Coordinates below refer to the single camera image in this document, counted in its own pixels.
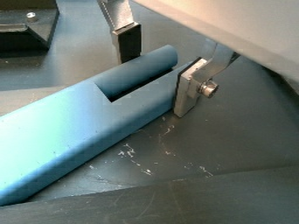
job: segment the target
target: metal clamp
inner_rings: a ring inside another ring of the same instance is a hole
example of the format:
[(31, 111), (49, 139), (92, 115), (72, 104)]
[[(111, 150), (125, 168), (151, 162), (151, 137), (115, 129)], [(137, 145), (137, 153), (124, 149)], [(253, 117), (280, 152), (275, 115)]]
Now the metal clamp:
[(212, 81), (216, 75), (235, 61), (239, 55), (224, 45), (209, 45), (212, 57), (197, 58), (181, 71), (176, 89), (173, 113), (183, 117), (196, 104), (200, 95), (211, 98), (219, 85)]
[(119, 64), (137, 58), (141, 52), (141, 25), (135, 22), (128, 0), (97, 0), (116, 47)]

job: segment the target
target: blue foam block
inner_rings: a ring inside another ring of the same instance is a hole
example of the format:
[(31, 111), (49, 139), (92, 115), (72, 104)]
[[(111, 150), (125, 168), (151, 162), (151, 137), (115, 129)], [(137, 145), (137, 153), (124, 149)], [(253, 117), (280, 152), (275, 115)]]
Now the blue foam block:
[(116, 101), (108, 95), (169, 69), (176, 60), (167, 46), (0, 117), (1, 206), (25, 200), (171, 109), (183, 67)]

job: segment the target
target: black metal frame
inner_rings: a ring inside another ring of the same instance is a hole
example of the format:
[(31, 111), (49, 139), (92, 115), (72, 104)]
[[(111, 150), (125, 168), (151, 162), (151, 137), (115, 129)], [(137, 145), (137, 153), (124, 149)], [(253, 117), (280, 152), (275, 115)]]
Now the black metal frame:
[[(37, 21), (27, 21), (33, 12)], [(59, 19), (56, 0), (11, 0), (0, 2), (0, 53), (48, 50)]]

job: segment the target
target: metal bracket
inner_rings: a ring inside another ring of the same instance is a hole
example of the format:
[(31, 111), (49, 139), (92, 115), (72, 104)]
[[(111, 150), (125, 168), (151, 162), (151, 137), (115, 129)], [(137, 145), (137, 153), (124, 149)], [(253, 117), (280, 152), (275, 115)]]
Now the metal bracket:
[(141, 25), (135, 22), (128, 0), (97, 0), (116, 47), (119, 64), (137, 58), (141, 52)]
[(0, 53), (49, 49), (59, 19), (56, 0), (0, 3)]
[(173, 113), (183, 117), (196, 104), (200, 95), (211, 98), (219, 89), (212, 76), (225, 69), (239, 55), (224, 45), (215, 44), (209, 48), (212, 57), (197, 58), (179, 75)]

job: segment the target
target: bolt head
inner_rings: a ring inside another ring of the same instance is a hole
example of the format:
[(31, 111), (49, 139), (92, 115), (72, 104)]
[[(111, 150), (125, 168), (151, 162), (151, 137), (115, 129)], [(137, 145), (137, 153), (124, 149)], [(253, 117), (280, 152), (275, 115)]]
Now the bolt head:
[(25, 16), (27, 16), (27, 21), (28, 21), (29, 23), (33, 23), (33, 22), (37, 21), (36, 14), (35, 14), (33, 12), (27, 13)]
[(211, 98), (215, 95), (217, 90), (219, 90), (219, 84), (212, 80), (205, 81), (200, 86), (200, 93), (208, 98)]

